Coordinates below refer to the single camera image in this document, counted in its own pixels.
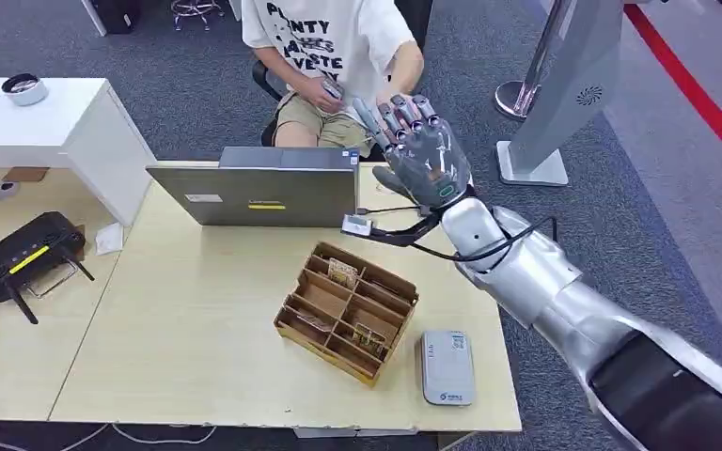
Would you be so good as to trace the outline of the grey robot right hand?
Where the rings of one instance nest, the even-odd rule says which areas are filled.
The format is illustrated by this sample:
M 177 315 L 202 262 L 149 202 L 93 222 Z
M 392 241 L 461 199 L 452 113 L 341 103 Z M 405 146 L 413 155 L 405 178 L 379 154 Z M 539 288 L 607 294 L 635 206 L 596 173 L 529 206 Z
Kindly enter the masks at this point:
M 423 95 L 393 96 L 373 112 L 360 98 L 352 107 L 381 149 L 393 191 L 431 209 L 449 206 L 472 185 L 470 164 L 446 120 Z

